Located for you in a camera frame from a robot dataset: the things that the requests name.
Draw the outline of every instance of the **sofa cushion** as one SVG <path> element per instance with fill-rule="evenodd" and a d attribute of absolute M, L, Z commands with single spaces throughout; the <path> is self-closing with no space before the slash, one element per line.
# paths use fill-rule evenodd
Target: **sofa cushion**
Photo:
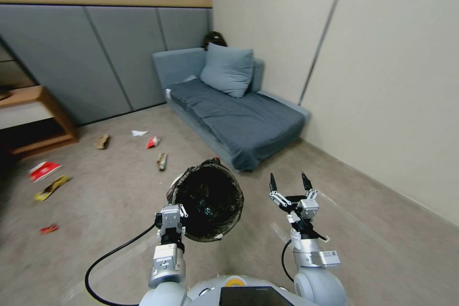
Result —
<path fill-rule="evenodd" d="M 258 93 L 233 98 L 199 79 L 170 89 L 171 101 L 229 152 L 238 170 L 254 170 L 296 139 L 305 123 L 298 111 Z"/>
<path fill-rule="evenodd" d="M 235 98 L 244 96 L 252 79 L 253 50 L 209 43 L 201 80 Z"/>

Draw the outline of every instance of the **red snack wrapper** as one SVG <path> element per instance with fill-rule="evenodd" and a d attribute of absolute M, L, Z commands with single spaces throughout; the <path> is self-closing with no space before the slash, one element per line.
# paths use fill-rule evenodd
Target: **red snack wrapper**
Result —
<path fill-rule="evenodd" d="M 43 227 L 40 230 L 40 233 L 41 234 L 47 234 L 47 233 L 54 232 L 55 230 L 58 230 L 58 229 L 59 229 L 59 226 L 57 226 L 56 224 L 52 224 L 51 226 Z"/>
<path fill-rule="evenodd" d="M 159 144 L 159 137 L 157 136 L 153 136 L 152 138 L 150 138 L 147 142 L 147 148 L 150 148 L 150 147 L 156 147 L 158 144 Z"/>
<path fill-rule="evenodd" d="M 51 173 L 55 172 L 61 167 L 62 165 L 53 162 L 41 162 L 29 171 L 29 177 L 32 182 L 38 182 L 39 180 L 48 177 Z"/>

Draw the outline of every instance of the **gray sofa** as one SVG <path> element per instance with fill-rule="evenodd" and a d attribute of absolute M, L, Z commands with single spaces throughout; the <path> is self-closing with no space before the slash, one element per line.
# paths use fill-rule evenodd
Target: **gray sofa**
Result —
<path fill-rule="evenodd" d="M 295 140 L 309 120 L 308 110 L 260 90 L 264 63 L 259 59 L 245 96 L 233 98 L 199 80 L 206 64 L 202 48 L 152 58 L 169 106 L 236 172 L 254 170 Z"/>

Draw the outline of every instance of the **robot screen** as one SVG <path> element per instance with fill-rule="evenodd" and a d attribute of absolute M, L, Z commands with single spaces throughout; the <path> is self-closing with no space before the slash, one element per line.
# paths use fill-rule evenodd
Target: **robot screen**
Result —
<path fill-rule="evenodd" d="M 269 286 L 223 287 L 219 306 L 293 306 L 287 299 Z"/>

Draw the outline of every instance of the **black trash bag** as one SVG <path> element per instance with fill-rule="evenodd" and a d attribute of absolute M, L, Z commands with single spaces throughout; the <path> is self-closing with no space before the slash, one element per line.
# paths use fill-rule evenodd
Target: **black trash bag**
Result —
<path fill-rule="evenodd" d="M 186 236 L 195 241 L 220 240 L 239 221 L 244 195 L 219 158 L 188 168 L 167 191 L 170 204 L 183 204 Z"/>
<path fill-rule="evenodd" d="M 211 31 L 204 36 L 202 41 L 202 47 L 207 50 L 209 43 L 213 43 L 221 46 L 228 46 L 223 38 L 223 35 L 217 31 Z"/>

